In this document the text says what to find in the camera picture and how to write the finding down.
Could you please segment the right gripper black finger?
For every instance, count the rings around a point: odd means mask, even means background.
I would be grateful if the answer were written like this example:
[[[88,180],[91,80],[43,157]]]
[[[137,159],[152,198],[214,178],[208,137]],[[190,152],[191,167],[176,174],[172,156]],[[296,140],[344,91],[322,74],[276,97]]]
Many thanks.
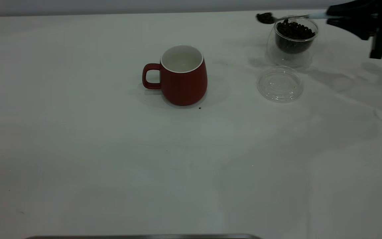
[[[376,1],[350,1],[335,5],[335,16],[368,16],[375,6]]]
[[[331,18],[327,24],[344,29],[362,40],[368,40],[376,34],[375,22],[370,19]]]

